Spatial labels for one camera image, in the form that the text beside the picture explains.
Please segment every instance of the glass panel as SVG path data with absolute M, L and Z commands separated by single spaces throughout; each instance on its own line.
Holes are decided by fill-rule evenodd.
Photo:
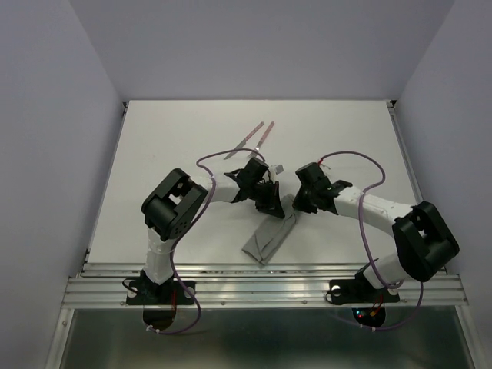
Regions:
M 387 323 L 411 309 L 387 310 Z M 174 328 L 194 318 L 179 311 Z M 141 311 L 76 311 L 64 369 L 467 368 L 473 367 L 454 307 L 423 307 L 401 329 L 372 333 L 330 317 L 350 309 L 204 311 L 187 334 L 145 331 Z

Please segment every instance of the white arm segment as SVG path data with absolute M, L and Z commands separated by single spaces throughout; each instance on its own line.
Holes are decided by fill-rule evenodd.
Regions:
M 410 278 L 410 275 L 403 269 L 398 259 L 398 254 L 394 252 L 391 255 L 385 256 L 384 258 L 377 259 L 375 262 L 376 268 L 379 274 L 388 284 L 394 284 L 404 279 Z M 369 265 L 364 271 L 364 276 L 367 281 L 372 285 L 372 287 L 379 289 L 383 288 L 383 284 L 379 282 L 374 269 Z
M 337 213 L 353 219 L 359 218 L 359 197 L 362 191 L 357 187 L 347 187 L 334 199 Z M 366 194 L 364 196 L 364 223 L 381 229 L 393 237 L 393 226 L 396 218 L 402 218 L 412 211 L 408 204 L 398 204 Z
M 157 284 L 163 284 L 173 276 L 169 254 L 177 238 L 163 242 L 156 231 L 151 228 L 148 232 L 147 260 L 144 272 L 148 279 Z
M 215 186 L 215 193 L 211 202 L 232 202 L 239 192 L 238 184 L 227 175 L 215 175 L 214 178 L 217 185 Z M 202 186 L 210 194 L 210 190 L 212 189 L 212 179 L 210 177 L 191 177 L 191 180 L 197 185 Z
M 340 192 L 334 199 L 335 207 L 339 215 L 358 219 L 359 197 L 362 191 L 357 187 L 348 187 Z M 382 230 L 384 233 L 393 237 L 392 226 L 396 218 L 402 218 L 412 211 L 408 204 L 398 204 L 396 202 L 384 200 L 372 194 L 364 196 L 364 223 Z M 384 258 L 375 261 L 379 274 L 388 284 L 397 283 L 410 276 L 403 269 L 395 252 Z M 376 288 L 384 287 L 379 281 L 374 269 L 369 266 L 364 271 L 364 276 Z

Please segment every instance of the black bracket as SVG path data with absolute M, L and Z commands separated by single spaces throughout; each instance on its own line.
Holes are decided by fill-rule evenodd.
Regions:
M 140 277 L 135 279 L 127 279 L 128 294 L 126 297 L 127 305 L 171 305 L 173 303 L 173 295 L 175 295 L 176 305 L 193 305 L 193 299 L 185 295 L 183 287 L 173 278 L 169 278 L 163 284 L 156 284 L 150 281 L 144 271 L 140 272 Z M 188 288 L 196 286 L 195 281 L 184 281 Z
M 336 181 L 331 183 L 318 163 L 310 163 L 296 170 L 301 188 L 295 196 L 292 207 L 304 213 L 317 213 L 317 210 L 329 211 L 338 215 L 334 199 L 352 183 Z
M 195 184 L 181 169 L 174 169 L 145 199 L 141 211 L 145 224 L 154 228 L 162 241 L 178 238 L 191 225 L 208 191 Z M 180 198 L 177 204 L 172 199 Z
M 224 173 L 240 188 L 232 203 L 251 199 L 260 213 L 283 219 L 285 213 L 280 203 L 280 185 L 278 181 L 263 180 L 267 170 L 268 166 L 263 161 L 251 158 L 243 169 Z
M 372 304 L 380 296 L 384 303 L 400 301 L 400 295 L 390 294 L 386 288 L 375 289 L 369 282 L 358 279 L 334 279 L 330 281 L 330 290 L 325 300 L 333 305 L 343 304 Z
M 422 201 L 393 224 L 398 259 L 413 279 L 426 282 L 454 258 L 460 247 L 439 211 Z

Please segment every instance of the wire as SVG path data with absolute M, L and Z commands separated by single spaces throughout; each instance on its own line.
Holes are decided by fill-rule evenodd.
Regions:
M 381 164 L 379 164 L 377 161 L 375 161 L 373 158 L 366 154 L 362 154 L 361 152 L 358 151 L 350 151 L 350 150 L 345 150 L 345 151 L 336 151 L 336 152 L 331 152 L 330 154 L 326 154 L 325 156 L 322 156 L 320 160 L 318 161 L 318 164 L 320 165 L 324 159 L 329 158 L 330 156 L 335 156 L 335 155 L 342 155 L 342 154 L 352 154 L 356 156 L 361 156 L 362 158 L 367 159 L 371 163 L 377 166 L 377 168 L 381 172 L 381 180 L 379 182 L 370 184 L 367 186 L 364 190 L 362 190 L 362 195 L 359 197 L 359 206 L 358 206 L 358 218 L 359 218 L 359 229 L 361 230 L 361 237 L 362 237 L 362 243 L 364 244 L 364 249 L 367 254 L 367 258 L 369 259 L 369 263 L 371 264 L 371 267 L 374 271 L 374 274 L 376 274 L 377 279 L 383 286 L 389 289 L 395 289 L 401 287 L 403 284 L 403 281 L 399 282 L 398 284 L 388 284 L 383 277 L 381 276 L 381 273 L 376 267 L 376 263 L 372 257 L 371 250 L 369 248 L 369 243 L 367 242 L 367 236 L 366 232 L 364 230 L 364 197 L 366 193 L 376 187 L 381 186 L 385 181 L 386 181 L 386 172 L 384 171 L 383 167 Z
M 192 329 L 198 323 L 198 321 L 201 318 L 201 305 L 200 305 L 200 302 L 196 298 L 195 293 L 194 292 L 191 292 L 188 289 L 188 287 L 186 286 L 186 284 L 183 282 L 183 280 L 179 276 L 178 271 L 176 270 L 176 265 L 175 265 L 175 250 L 176 250 L 176 246 L 178 246 L 179 241 L 190 231 L 190 229 L 196 224 L 196 222 L 205 213 L 205 211 L 207 210 L 208 206 L 210 205 L 210 203 L 212 201 L 212 198 L 214 197 L 215 188 L 217 187 L 217 182 L 216 182 L 216 180 L 214 178 L 214 173 L 207 166 L 203 165 L 201 162 L 203 160 L 206 160 L 206 159 L 209 159 L 209 158 L 213 158 L 215 156 L 220 156 L 220 155 L 223 155 L 223 154 L 229 154 L 231 152 L 236 152 L 236 151 L 249 151 L 249 152 L 254 152 L 257 156 L 259 156 L 261 158 L 261 160 L 263 162 L 265 162 L 264 156 L 262 154 L 260 154 L 259 152 L 255 151 L 253 149 L 250 149 L 250 148 L 235 148 L 233 150 L 220 151 L 220 152 L 216 152 L 214 154 L 210 154 L 210 155 L 204 156 L 203 158 L 199 158 L 197 160 L 197 162 L 196 162 L 196 165 L 197 165 L 197 167 L 204 169 L 210 175 L 211 180 L 212 180 L 212 187 L 211 187 L 210 192 L 208 193 L 208 197 L 207 197 L 207 200 L 205 201 L 204 207 L 201 209 L 201 211 L 198 213 L 198 215 L 196 217 L 194 217 L 193 221 L 190 223 L 190 227 L 183 234 L 181 234 L 181 236 L 179 236 L 176 239 L 176 242 L 175 242 L 175 244 L 173 244 L 173 246 L 171 248 L 171 252 L 169 253 L 169 260 L 171 262 L 170 263 L 171 264 L 171 269 L 172 269 L 172 271 L 174 273 L 174 276 L 176 277 L 176 281 L 178 281 L 179 285 L 183 288 L 183 290 L 189 296 L 191 296 L 191 299 L 193 300 L 193 302 L 195 303 L 195 305 L 197 305 L 197 310 L 198 310 L 197 317 L 187 327 L 184 327 L 184 328 L 179 329 L 177 331 L 171 331 L 171 332 L 168 332 L 168 331 L 160 331 L 160 330 L 156 330 L 152 326 L 146 324 L 146 327 L 147 327 L 147 329 L 149 331 L 152 331 L 152 332 L 157 333 L 157 334 L 165 334 L 165 335 L 180 334 L 180 333 L 183 333 L 183 332 L 188 331 L 189 329 Z
M 125 282 L 127 281 L 128 279 L 124 279 L 123 281 L 121 281 L 121 284 L 123 284 L 123 287 L 126 288 L 127 290 L 133 292 L 134 294 L 140 294 L 140 292 L 138 292 L 137 290 L 135 290 L 134 288 L 128 286 Z
M 362 154 L 361 152 L 352 151 L 352 150 L 331 152 L 330 154 L 326 154 L 325 156 L 322 156 L 317 163 L 319 165 L 321 165 L 321 163 L 323 163 L 324 159 L 329 158 L 330 156 L 342 155 L 342 154 L 352 154 L 352 155 L 356 155 L 356 156 L 361 156 L 362 158 L 365 158 L 368 161 L 370 161 L 371 163 L 373 163 L 374 165 L 376 165 L 377 168 L 381 172 L 381 180 L 379 182 L 376 182 L 374 184 L 367 186 L 364 190 L 362 190 L 362 195 L 359 197 L 359 206 L 358 206 L 359 228 L 361 230 L 362 243 L 364 244 L 364 249 L 366 251 L 367 258 L 369 259 L 369 263 L 371 264 L 371 267 L 373 268 L 374 274 L 376 274 L 377 279 L 386 288 L 399 288 L 403 284 L 403 281 L 399 282 L 396 285 L 391 285 L 391 284 L 388 284 L 382 278 L 381 273 L 377 269 L 376 264 L 374 262 L 374 259 L 372 258 L 372 253 L 371 253 L 371 250 L 369 248 L 369 243 L 367 242 L 367 236 L 366 236 L 366 233 L 364 230 L 364 196 L 366 195 L 366 193 L 369 190 L 371 190 L 372 188 L 376 188 L 378 186 L 381 186 L 384 183 L 384 181 L 386 181 L 386 172 L 384 171 L 381 164 L 379 164 L 377 161 L 375 161 L 370 156 L 368 156 L 366 154 Z M 337 317 L 336 315 L 332 315 L 332 317 L 334 317 L 335 319 L 338 319 L 339 321 L 344 321 L 345 323 L 348 323 L 348 324 L 351 324 L 351 325 L 354 325 L 357 327 L 364 327 L 367 329 L 371 329 L 372 331 L 391 331 L 393 329 L 397 329 L 399 327 L 402 327 L 403 325 L 405 325 L 406 323 L 408 323 L 409 321 L 411 321 L 412 319 L 415 318 L 415 316 L 417 315 L 417 312 L 419 311 L 420 306 L 422 305 L 423 297 L 424 297 L 424 283 L 421 282 L 421 293 L 420 293 L 420 296 L 418 298 L 417 305 L 415 305 L 415 309 L 412 311 L 412 314 L 410 314 L 406 319 L 403 319 L 400 323 L 396 323 L 394 325 L 391 325 L 390 327 L 379 327 L 379 328 L 368 327 L 368 326 L 365 326 L 365 325 L 362 325 L 359 323 L 355 323 L 353 321 L 349 321 L 347 319 L 343 319 L 341 317 Z
M 381 310 L 381 306 L 383 306 L 383 301 L 384 301 L 383 294 L 380 294 L 379 295 L 379 306 L 377 307 L 376 311 L 373 311 L 374 307 L 377 304 L 377 301 L 374 303 L 374 305 L 372 305 L 372 308 L 371 308 L 372 311 L 369 313 L 369 315 L 371 317 L 375 316 L 379 312 L 379 310 Z
M 176 290 L 172 291 L 171 305 L 174 311 L 178 309 L 178 306 L 176 305 L 176 295 L 177 295 Z

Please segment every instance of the metal frame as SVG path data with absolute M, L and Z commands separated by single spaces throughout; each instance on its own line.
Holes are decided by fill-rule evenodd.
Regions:
M 109 170 L 108 170 L 108 175 L 106 176 L 106 179 L 105 179 L 105 189 L 104 191 L 102 192 L 103 196 L 101 196 L 101 199 L 99 201 L 99 206 L 98 206 L 98 214 L 96 215 L 95 217 L 95 220 L 94 220 L 94 226 L 92 227 L 92 233 L 91 233 L 91 238 L 89 239 L 89 243 L 88 243 L 88 247 L 87 247 L 87 251 L 85 253 L 85 262 L 87 262 L 89 260 L 89 252 L 91 252 L 91 247 L 92 247 L 92 242 L 94 240 L 94 236 L 95 236 L 95 229 L 96 229 L 96 225 L 98 223 L 98 220 L 99 220 L 99 217 L 101 216 L 101 211 L 102 211 L 102 203 L 105 199 L 104 197 L 104 194 L 106 193 L 106 191 L 108 190 L 108 185 L 109 185 L 109 177 L 111 175 L 111 170 L 113 169 L 113 164 L 115 163 L 115 159 L 116 159 L 116 151 L 118 150 L 118 145 L 120 143 L 120 139 L 121 139 L 121 133 L 123 132 L 123 126 L 125 125 L 125 119 L 126 119 L 126 113 L 128 111 L 128 106 L 130 106 L 130 102 L 123 102 L 123 107 L 124 107 L 124 110 L 123 110 L 123 115 L 121 117 L 121 125 L 119 127 L 119 131 L 118 131 L 118 137 L 116 138 L 116 144 L 115 144 L 115 147 L 114 147 L 114 150 L 113 150 L 113 153 L 111 155 L 111 165 L 109 166 Z
M 339 308 L 324 299 L 326 291 L 330 290 L 330 280 L 352 278 L 362 266 L 272 264 L 260 269 L 254 264 L 182 264 L 177 268 L 184 280 L 196 282 L 196 296 L 203 308 Z M 141 309 L 140 306 L 125 303 L 127 291 L 121 282 L 126 277 L 118 276 L 116 271 L 113 278 L 71 278 L 62 307 Z M 420 284 L 406 281 L 399 291 L 401 302 L 392 306 L 414 306 L 419 297 Z M 423 306 L 466 304 L 466 295 L 457 275 L 440 272 L 426 283 Z M 345 308 L 362 306 L 365 305 L 344 305 Z M 180 308 L 194 308 L 194 305 Z
M 52 345 L 49 348 L 48 360 L 46 361 L 45 366 L 46 369 L 54 369 L 62 365 L 63 353 L 65 352 L 74 312 L 73 309 L 62 308 L 60 310 Z
M 414 196 L 417 201 L 422 201 L 421 190 L 401 137 L 394 106 L 387 101 L 387 107 Z M 141 264 L 86 263 L 80 275 L 68 281 L 47 368 L 57 368 L 62 364 L 75 309 L 141 309 L 126 305 L 126 290 L 121 281 L 137 276 L 142 267 Z M 177 267 L 184 279 L 197 281 L 196 293 L 203 308 L 339 308 L 324 299 L 324 292 L 329 289 L 330 280 L 352 278 L 362 265 L 270 264 L 258 267 L 256 264 L 181 264 Z M 486 358 L 459 276 L 448 275 L 444 270 L 427 282 L 425 287 L 422 305 L 455 306 L 474 366 L 486 368 Z M 400 289 L 400 295 L 401 302 L 392 306 L 414 306 L 419 295 L 418 283 L 405 282 Z M 192 309 L 194 306 L 180 308 Z

